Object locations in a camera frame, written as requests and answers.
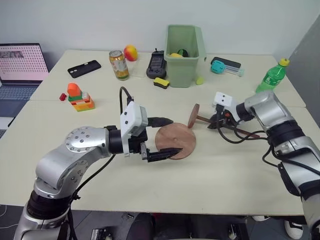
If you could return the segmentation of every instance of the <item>laptop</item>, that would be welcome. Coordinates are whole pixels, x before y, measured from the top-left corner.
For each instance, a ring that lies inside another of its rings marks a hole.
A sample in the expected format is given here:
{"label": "laptop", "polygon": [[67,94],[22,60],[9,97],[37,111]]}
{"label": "laptop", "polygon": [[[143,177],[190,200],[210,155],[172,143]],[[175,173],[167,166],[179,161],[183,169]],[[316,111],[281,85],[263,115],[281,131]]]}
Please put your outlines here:
{"label": "laptop", "polygon": [[0,117],[16,117],[48,74],[39,43],[0,44]]}

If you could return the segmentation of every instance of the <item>white wall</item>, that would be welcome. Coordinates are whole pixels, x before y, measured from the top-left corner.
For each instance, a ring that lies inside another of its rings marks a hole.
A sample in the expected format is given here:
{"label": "white wall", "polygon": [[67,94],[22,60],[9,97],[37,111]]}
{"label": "white wall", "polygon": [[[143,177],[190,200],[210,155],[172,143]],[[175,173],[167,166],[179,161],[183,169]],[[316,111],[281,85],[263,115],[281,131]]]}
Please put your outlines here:
{"label": "white wall", "polygon": [[289,57],[319,0],[0,0],[0,42],[39,42],[54,64],[72,49],[163,49],[168,24],[201,27],[207,53]]}

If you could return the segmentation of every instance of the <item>green plastic basket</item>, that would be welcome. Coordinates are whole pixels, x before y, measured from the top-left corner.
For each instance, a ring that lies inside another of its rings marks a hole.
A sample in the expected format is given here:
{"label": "green plastic basket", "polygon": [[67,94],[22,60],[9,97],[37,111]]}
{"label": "green plastic basket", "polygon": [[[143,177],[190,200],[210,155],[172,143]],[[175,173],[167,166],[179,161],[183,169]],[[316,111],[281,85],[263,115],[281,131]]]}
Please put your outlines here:
{"label": "green plastic basket", "polygon": [[[189,57],[171,57],[179,49],[185,49]],[[205,44],[201,28],[193,25],[169,25],[166,34],[164,59],[170,86],[188,88],[196,77],[199,58],[205,58]]]}

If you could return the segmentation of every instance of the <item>yellow bottle cap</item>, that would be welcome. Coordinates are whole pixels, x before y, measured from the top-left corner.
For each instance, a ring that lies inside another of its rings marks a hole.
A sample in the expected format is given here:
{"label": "yellow bottle cap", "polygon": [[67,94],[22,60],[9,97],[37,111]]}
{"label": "yellow bottle cap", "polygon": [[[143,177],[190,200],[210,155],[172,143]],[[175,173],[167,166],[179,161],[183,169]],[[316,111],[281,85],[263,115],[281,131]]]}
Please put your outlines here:
{"label": "yellow bottle cap", "polygon": [[288,66],[290,63],[290,60],[289,59],[286,59],[286,58],[281,58],[280,61],[279,61],[279,65],[283,66],[283,67],[286,67]]}

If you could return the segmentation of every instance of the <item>toy building blocks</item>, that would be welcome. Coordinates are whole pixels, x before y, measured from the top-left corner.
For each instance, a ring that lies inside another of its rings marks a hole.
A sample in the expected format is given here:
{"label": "toy building blocks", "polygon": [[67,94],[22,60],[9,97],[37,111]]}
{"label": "toy building blocks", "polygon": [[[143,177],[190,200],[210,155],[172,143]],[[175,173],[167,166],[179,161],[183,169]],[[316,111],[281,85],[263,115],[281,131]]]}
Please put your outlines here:
{"label": "toy building blocks", "polygon": [[69,94],[68,101],[78,112],[95,108],[95,103],[90,95],[85,91],[81,91],[77,84],[69,83],[67,92]]}

